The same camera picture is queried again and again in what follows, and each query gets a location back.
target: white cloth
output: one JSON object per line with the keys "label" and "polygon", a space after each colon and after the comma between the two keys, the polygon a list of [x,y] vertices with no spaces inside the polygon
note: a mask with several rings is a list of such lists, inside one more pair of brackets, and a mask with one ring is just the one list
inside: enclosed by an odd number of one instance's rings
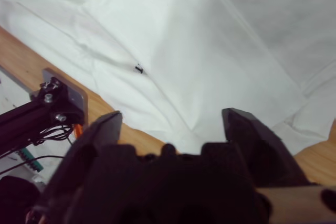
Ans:
{"label": "white cloth", "polygon": [[0,24],[182,152],[224,141],[220,111],[235,107],[299,134],[285,141],[294,154],[325,140],[335,117],[334,9],[332,0],[3,0]]}

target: metal plate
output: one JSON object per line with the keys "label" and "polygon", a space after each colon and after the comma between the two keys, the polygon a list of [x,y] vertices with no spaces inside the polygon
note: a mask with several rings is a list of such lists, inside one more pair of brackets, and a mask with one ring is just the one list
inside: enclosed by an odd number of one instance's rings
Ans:
{"label": "metal plate", "polygon": [[50,68],[42,70],[42,74],[45,82],[50,81],[52,77],[56,77],[68,87],[69,101],[84,112],[83,129],[85,129],[88,126],[88,96],[86,92]]}

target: wooden surface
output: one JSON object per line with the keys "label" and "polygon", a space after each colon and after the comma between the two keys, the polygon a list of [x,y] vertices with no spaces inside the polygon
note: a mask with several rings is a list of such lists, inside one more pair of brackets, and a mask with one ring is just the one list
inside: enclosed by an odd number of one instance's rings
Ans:
{"label": "wooden surface", "polygon": [[284,188],[259,188],[272,204],[270,224],[282,223],[327,223],[336,221],[336,212],[331,211],[321,200],[322,186]]}
{"label": "wooden surface", "polygon": [[336,121],[329,140],[304,149],[295,155],[308,179],[322,185],[336,185]]}
{"label": "wooden surface", "polygon": [[[89,122],[113,111],[100,96],[50,64],[2,28],[0,28],[0,65],[32,90],[38,90],[39,84],[43,82],[42,69],[52,68],[86,91],[89,98]],[[163,145],[154,137],[124,124],[119,142],[134,145],[138,154],[158,154]],[[303,150],[295,158],[312,181],[324,185],[336,185],[336,124],[328,141]]]}

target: black cable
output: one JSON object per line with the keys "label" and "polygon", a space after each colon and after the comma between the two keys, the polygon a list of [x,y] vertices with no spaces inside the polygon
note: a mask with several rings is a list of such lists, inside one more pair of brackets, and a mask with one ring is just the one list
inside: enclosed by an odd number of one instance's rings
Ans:
{"label": "black cable", "polygon": [[18,168],[18,167],[20,167],[20,166],[22,166],[22,165],[25,165],[25,164],[31,163],[31,162],[33,162],[33,161],[35,161],[35,160],[38,160],[38,159],[41,159],[41,158],[46,158],[46,157],[64,158],[64,157],[62,157],[62,156],[53,156],[53,155],[41,156],[41,157],[35,157],[35,158],[32,158],[32,159],[30,159],[30,160],[27,160],[27,161],[25,161],[25,162],[22,162],[22,163],[20,163],[20,164],[18,164],[18,165],[15,165],[15,166],[13,166],[13,167],[11,167],[11,168],[8,168],[7,170],[4,170],[4,171],[0,172],[0,175],[3,175],[4,173],[9,172],[10,170],[13,170],[13,169],[15,169],[15,168]]}
{"label": "black cable", "polygon": [[72,142],[70,141],[70,139],[69,139],[69,135],[67,136],[67,140],[68,140],[68,142],[69,142],[69,144],[72,146]]}

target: bolt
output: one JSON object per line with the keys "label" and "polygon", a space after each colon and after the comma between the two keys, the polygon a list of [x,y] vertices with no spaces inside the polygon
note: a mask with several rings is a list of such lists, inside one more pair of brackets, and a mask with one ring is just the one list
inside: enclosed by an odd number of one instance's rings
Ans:
{"label": "bolt", "polygon": [[53,102],[53,95],[52,95],[52,94],[46,94],[46,95],[44,96],[44,101],[45,101],[46,103],[52,103],[52,102]]}
{"label": "bolt", "polygon": [[64,121],[67,119],[67,117],[66,117],[65,115],[62,115],[62,114],[57,114],[57,115],[55,116],[55,119],[56,119],[57,121],[64,122]]}

